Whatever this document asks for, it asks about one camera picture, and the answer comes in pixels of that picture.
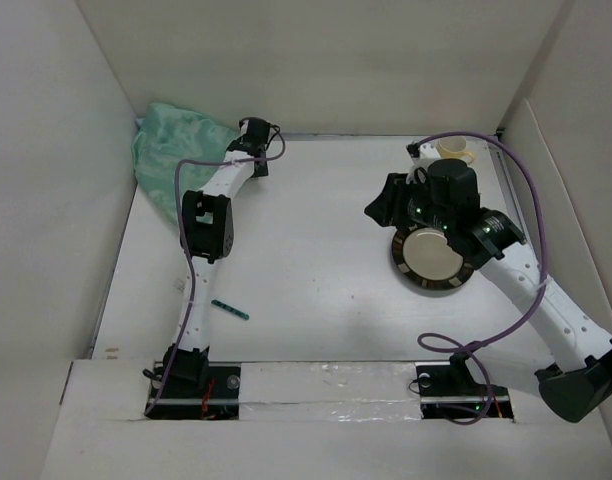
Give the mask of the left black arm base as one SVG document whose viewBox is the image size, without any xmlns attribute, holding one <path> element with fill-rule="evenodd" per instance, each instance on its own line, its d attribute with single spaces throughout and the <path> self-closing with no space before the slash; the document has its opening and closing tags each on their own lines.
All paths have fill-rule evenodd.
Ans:
<svg viewBox="0 0 612 480">
<path fill-rule="evenodd" d="M 152 420 L 221 421 L 239 418 L 242 365 L 208 359 L 209 351 L 167 350 L 142 371 L 150 382 L 145 416 Z"/>
</svg>

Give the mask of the green patterned cloth napkin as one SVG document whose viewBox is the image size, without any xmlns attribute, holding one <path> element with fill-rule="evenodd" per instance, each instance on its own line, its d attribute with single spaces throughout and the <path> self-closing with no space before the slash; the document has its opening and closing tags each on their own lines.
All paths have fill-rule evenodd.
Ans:
<svg viewBox="0 0 612 480">
<path fill-rule="evenodd" d="M 147 109 L 132 144 L 137 183 L 152 205 L 173 226 L 177 224 L 174 177 L 177 164 L 199 161 L 181 170 L 180 190 L 201 189 L 217 171 L 225 150 L 238 132 L 211 118 L 154 102 Z"/>
</svg>

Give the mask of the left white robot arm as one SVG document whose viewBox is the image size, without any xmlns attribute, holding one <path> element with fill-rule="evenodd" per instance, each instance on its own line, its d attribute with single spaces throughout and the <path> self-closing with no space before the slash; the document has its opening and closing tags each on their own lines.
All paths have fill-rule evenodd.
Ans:
<svg viewBox="0 0 612 480">
<path fill-rule="evenodd" d="M 176 337 L 163 360 L 162 380 L 174 379 L 176 387 L 191 397 L 208 387 L 208 310 L 220 262 L 234 244 L 233 200 L 245 182 L 267 176 L 268 163 L 286 150 L 276 124 L 246 117 L 239 121 L 239 128 L 223 160 L 214 165 L 213 176 L 199 189 L 181 189 L 182 169 L 187 165 L 208 167 L 208 162 L 184 159 L 175 169 L 175 206 L 189 279 Z"/>
</svg>

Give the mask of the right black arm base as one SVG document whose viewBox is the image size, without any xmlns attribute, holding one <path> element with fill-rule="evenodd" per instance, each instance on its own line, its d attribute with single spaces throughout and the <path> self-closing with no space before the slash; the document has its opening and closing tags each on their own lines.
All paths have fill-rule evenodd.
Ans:
<svg viewBox="0 0 612 480">
<path fill-rule="evenodd" d="M 415 363 L 415 377 L 408 390 L 419 396 L 424 420 L 443 419 L 453 423 L 469 423 L 480 415 L 485 418 L 514 419 L 509 392 L 492 386 L 488 394 L 483 381 L 474 380 L 464 360 L 421 361 Z"/>
</svg>

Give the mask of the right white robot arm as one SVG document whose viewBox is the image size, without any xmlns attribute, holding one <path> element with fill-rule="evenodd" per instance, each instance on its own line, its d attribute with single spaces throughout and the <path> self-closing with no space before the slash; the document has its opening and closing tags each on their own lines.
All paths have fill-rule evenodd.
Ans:
<svg viewBox="0 0 612 480">
<path fill-rule="evenodd" d="M 461 259 L 457 279 L 480 271 L 522 311 L 513 325 L 487 339 L 449 342 L 444 351 L 454 390 L 469 394 L 483 384 L 491 396 L 491 373 L 477 352 L 530 324 L 554 362 L 534 371 L 529 385 L 551 411 L 578 423 L 612 395 L 612 336 L 549 276 L 545 252 L 534 253 L 505 214 L 481 206 L 476 173 L 464 161 L 440 159 L 410 174 L 389 174 L 364 212 L 400 233 L 422 228 L 441 233 Z"/>
</svg>

